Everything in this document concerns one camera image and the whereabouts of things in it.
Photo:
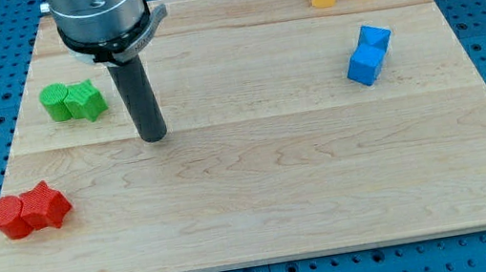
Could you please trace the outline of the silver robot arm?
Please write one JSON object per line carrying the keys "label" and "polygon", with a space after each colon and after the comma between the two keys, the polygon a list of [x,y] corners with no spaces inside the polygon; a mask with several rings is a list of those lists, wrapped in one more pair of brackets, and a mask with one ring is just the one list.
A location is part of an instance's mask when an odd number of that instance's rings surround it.
{"label": "silver robot arm", "polygon": [[145,49],[166,6],[146,0],[46,0],[57,33],[73,57],[88,64],[121,67]]}

